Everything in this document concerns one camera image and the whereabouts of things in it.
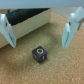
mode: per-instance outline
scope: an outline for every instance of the speckled brown surface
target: speckled brown surface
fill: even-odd
[[[84,84],[84,27],[62,48],[68,19],[52,12],[51,21],[17,40],[14,49],[0,49],[0,84]],[[47,60],[39,64],[32,50],[42,46]]]

